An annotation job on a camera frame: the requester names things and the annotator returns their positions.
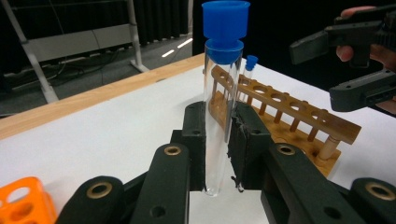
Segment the orange object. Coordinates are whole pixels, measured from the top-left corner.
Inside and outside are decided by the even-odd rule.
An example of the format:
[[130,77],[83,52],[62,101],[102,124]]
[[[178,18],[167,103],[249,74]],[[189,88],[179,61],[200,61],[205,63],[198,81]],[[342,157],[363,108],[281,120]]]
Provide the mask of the orange object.
[[0,188],[0,224],[52,224],[51,197],[36,177],[25,177]]

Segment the hand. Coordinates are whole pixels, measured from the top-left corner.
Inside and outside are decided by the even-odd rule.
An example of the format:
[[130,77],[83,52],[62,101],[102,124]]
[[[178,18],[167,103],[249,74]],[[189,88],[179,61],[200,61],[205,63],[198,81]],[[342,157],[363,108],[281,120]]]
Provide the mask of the hand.
[[[370,9],[373,7],[352,7],[341,12],[341,17],[348,18],[356,11]],[[338,46],[336,50],[337,56],[342,62],[347,62],[353,57],[353,48],[350,46]],[[372,45],[370,58],[384,65],[384,68],[396,71],[396,53],[390,49],[386,49],[379,45]],[[377,104],[378,107],[387,110],[389,113],[396,114],[396,96],[392,100]]]

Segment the wooden table edge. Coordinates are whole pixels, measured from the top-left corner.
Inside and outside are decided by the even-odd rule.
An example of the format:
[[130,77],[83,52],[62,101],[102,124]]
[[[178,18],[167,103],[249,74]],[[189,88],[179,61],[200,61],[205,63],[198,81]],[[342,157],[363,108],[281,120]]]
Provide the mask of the wooden table edge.
[[187,72],[203,65],[204,62],[205,55],[199,54],[103,87],[85,91],[55,103],[42,105],[9,118],[0,119],[0,140],[100,104],[127,92],[146,87],[159,80]]

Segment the clear glass tube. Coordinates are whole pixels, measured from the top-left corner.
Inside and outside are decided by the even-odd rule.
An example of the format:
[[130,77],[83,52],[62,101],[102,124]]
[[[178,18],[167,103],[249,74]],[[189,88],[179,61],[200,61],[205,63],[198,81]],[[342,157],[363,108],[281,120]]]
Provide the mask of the clear glass tube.
[[[244,72],[242,74],[242,75],[244,75],[244,77],[252,78],[253,69],[254,69],[254,66],[256,65],[258,60],[259,59],[256,56],[253,56],[253,55],[247,56],[246,66],[245,66]],[[248,96],[242,92],[239,92],[236,100],[246,103],[248,100]]]
[[[225,162],[229,161],[227,158],[228,142],[242,48],[243,44],[241,48],[223,50],[212,49],[205,45],[205,193],[209,196],[219,194]],[[225,55],[230,57],[226,60],[218,60]]]

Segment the metal frame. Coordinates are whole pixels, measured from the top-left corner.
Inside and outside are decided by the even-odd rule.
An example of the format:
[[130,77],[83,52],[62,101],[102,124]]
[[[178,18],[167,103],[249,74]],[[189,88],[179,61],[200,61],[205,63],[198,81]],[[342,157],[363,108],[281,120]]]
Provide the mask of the metal frame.
[[147,72],[149,70],[142,64],[133,0],[128,0],[127,2],[129,24],[30,40],[24,35],[8,0],[1,0],[1,2],[18,35],[23,50],[35,70],[47,103],[53,103],[59,101],[59,99],[54,89],[48,83],[39,62],[132,42],[134,60],[131,60],[131,65],[140,72]]

